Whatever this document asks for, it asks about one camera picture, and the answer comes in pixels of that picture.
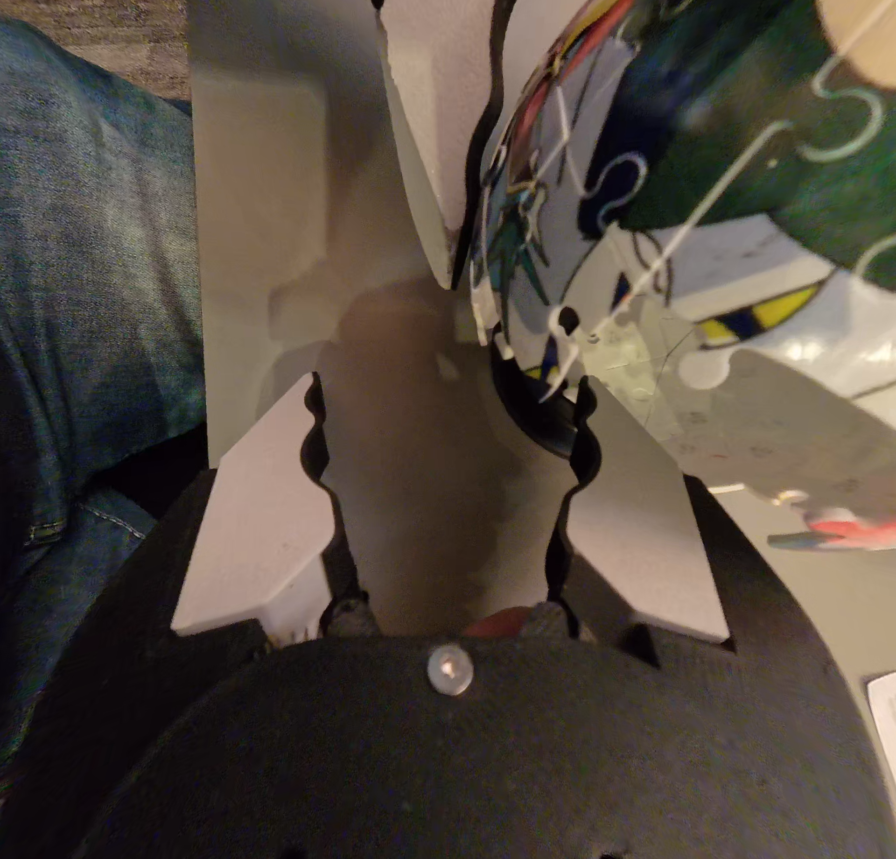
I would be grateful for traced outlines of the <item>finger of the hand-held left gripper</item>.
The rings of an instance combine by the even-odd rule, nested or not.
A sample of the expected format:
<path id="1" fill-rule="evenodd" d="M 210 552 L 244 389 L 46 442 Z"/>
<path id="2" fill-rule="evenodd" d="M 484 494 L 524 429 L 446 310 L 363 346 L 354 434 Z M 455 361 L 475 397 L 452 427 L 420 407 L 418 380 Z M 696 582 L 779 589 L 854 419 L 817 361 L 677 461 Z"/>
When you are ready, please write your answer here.
<path id="1" fill-rule="evenodd" d="M 480 164 L 504 105 L 517 0 L 380 0 L 380 58 L 409 208 L 436 282 L 454 290 Z"/>

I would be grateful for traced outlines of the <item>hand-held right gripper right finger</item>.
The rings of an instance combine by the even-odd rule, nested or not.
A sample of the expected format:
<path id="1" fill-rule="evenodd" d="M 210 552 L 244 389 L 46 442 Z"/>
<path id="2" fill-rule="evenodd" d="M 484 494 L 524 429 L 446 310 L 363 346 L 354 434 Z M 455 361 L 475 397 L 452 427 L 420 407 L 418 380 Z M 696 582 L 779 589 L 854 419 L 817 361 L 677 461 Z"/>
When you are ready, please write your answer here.
<path id="1" fill-rule="evenodd" d="M 582 379 L 548 597 L 600 639 L 652 626 L 710 644 L 730 631 L 678 464 L 597 380 Z"/>

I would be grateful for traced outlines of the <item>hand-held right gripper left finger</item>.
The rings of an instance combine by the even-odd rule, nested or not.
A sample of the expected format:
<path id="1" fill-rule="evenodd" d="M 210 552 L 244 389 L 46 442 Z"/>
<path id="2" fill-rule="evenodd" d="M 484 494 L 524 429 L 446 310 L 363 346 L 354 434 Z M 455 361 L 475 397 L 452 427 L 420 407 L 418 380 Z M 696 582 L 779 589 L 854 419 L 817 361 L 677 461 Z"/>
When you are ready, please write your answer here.
<path id="1" fill-rule="evenodd" d="M 171 621 L 180 637 L 256 620 L 308 641 L 352 594 L 342 511 L 322 482 L 326 408 L 303 376 L 220 460 Z"/>

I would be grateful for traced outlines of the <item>colourful puzzle ball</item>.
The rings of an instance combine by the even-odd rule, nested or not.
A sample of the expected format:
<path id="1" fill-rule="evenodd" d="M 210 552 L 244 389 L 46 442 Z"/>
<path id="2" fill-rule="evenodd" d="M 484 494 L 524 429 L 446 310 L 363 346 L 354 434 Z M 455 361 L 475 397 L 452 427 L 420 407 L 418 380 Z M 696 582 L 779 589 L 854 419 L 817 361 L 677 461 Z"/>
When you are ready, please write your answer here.
<path id="1" fill-rule="evenodd" d="M 481 341 L 595 377 L 689 474 L 894 549 L 894 0 L 588 0 L 469 246 Z"/>

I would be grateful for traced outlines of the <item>black ball stand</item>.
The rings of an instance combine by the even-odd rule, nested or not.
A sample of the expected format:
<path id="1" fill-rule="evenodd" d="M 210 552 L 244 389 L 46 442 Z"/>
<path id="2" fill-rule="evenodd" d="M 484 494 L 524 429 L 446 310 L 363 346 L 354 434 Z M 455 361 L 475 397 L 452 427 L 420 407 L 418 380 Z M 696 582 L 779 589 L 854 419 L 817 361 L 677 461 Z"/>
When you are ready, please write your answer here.
<path id="1" fill-rule="evenodd" d="M 577 433 L 575 402 L 563 393 L 539 402 L 540 383 L 525 375 L 515 360 L 504 360 L 495 342 L 489 346 L 489 362 L 497 395 L 511 420 L 541 448 L 568 460 Z"/>

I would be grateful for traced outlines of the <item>white instruction sheet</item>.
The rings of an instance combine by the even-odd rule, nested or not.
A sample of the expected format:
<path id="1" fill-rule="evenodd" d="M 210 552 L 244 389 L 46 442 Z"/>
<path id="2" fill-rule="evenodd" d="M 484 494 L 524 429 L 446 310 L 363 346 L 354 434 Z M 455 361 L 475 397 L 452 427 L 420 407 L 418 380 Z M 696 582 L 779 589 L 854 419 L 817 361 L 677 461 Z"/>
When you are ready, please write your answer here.
<path id="1" fill-rule="evenodd" d="M 890 771 L 895 771 L 895 671 L 871 679 L 868 704 Z"/>

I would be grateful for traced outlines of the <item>person's left leg in jeans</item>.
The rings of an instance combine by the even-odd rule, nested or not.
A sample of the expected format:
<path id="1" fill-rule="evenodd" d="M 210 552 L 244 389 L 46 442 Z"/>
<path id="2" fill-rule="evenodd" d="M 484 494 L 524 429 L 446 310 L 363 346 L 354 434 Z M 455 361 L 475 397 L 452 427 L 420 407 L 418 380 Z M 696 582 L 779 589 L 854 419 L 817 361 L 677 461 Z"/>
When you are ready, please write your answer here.
<path id="1" fill-rule="evenodd" d="M 6 18 L 1 75 L 2 347 L 73 496 L 205 417 L 192 119 Z"/>

